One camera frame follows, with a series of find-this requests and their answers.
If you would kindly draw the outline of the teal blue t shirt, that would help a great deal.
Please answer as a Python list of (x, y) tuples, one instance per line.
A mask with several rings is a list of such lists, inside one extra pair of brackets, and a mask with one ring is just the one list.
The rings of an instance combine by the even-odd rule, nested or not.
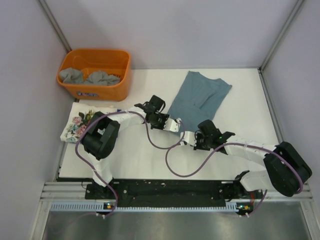
[(213, 120), (231, 89), (232, 85), (221, 78), (189, 71), (167, 113), (172, 119), (180, 118), (186, 131), (195, 132), (198, 124)]

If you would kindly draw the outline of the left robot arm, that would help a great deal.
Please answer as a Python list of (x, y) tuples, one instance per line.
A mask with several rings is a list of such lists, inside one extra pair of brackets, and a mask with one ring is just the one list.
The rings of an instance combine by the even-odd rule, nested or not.
[(137, 103), (127, 110), (120, 110), (106, 116), (101, 111), (96, 112), (89, 130), (82, 136), (85, 160), (93, 171), (93, 181), (97, 184), (96, 192), (102, 198), (109, 198), (114, 191), (110, 181), (113, 179), (111, 167), (106, 158), (112, 153), (119, 132), (134, 125), (150, 124), (152, 128), (163, 130), (168, 114), (162, 113), (166, 103), (153, 95), (145, 103)]

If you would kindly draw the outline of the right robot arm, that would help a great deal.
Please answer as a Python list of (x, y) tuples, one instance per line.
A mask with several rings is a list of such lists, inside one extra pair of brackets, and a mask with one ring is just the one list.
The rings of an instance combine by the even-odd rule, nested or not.
[(303, 190), (313, 172), (295, 147), (286, 141), (279, 144), (262, 144), (239, 137), (233, 132), (222, 133), (211, 120), (198, 125), (194, 149), (214, 150), (236, 156), (264, 167), (264, 170), (245, 170), (236, 176), (233, 192), (245, 198), (252, 191), (274, 188), (286, 197)]

